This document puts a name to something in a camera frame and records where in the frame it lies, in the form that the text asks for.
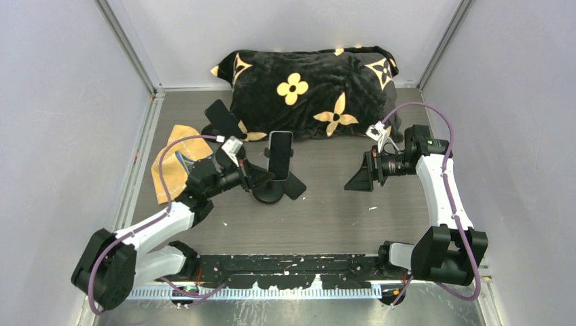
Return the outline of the white-edged smartphone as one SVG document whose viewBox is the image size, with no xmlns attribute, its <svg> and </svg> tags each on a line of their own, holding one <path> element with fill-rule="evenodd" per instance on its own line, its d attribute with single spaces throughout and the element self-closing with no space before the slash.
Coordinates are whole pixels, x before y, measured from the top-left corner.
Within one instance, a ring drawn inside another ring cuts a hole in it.
<svg viewBox="0 0 576 326">
<path fill-rule="evenodd" d="M 292 157 L 293 133 L 272 131 L 268 144 L 268 171 L 274 175 L 273 181 L 284 181 L 289 176 Z"/>
</svg>

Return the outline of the small black smartphone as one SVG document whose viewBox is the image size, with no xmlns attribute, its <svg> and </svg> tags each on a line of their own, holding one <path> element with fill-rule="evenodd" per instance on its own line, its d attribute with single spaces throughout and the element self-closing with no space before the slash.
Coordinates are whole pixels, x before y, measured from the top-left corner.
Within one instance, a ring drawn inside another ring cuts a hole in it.
<svg viewBox="0 0 576 326">
<path fill-rule="evenodd" d="M 293 173 L 289 173 L 283 181 L 284 194 L 291 200 L 297 200 L 306 190 L 306 185 L 300 181 Z"/>
</svg>

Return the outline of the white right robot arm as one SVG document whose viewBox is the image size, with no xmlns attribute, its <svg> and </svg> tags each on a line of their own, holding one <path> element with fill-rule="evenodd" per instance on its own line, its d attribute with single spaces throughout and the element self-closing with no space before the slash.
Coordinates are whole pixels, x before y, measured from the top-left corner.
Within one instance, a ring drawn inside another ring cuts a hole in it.
<svg viewBox="0 0 576 326">
<path fill-rule="evenodd" d="M 412 273 L 416 280 L 467 286 L 476 281 L 488 248 L 485 232 L 475 230 L 463 208 L 453 173 L 450 142 L 431 137 L 428 126 L 406 129 L 404 148 L 386 152 L 391 142 L 380 122 L 368 127 L 377 142 L 363 154 L 359 170 L 345 184 L 347 191 L 371 192 L 389 177 L 416 175 L 424 190 L 430 227 L 416 244 L 386 241 L 380 248 L 381 264 L 395 278 Z"/>
</svg>

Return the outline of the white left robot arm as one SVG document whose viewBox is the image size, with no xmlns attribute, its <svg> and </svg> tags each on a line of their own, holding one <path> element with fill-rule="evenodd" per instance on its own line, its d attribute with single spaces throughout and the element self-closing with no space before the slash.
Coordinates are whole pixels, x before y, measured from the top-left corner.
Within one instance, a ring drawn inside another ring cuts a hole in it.
<svg viewBox="0 0 576 326">
<path fill-rule="evenodd" d="M 156 247 L 192 229 L 213 210 L 212 197 L 241 186 L 256 189 L 274 174 L 247 159 L 217 169 L 210 159 L 195 162 L 184 190 L 163 211 L 129 228 L 95 231 L 71 275 L 71 284 L 92 299 L 98 311 L 113 310 L 130 292 L 145 283 L 169 277 L 202 280 L 209 270 L 205 259 L 180 241 Z"/>
</svg>

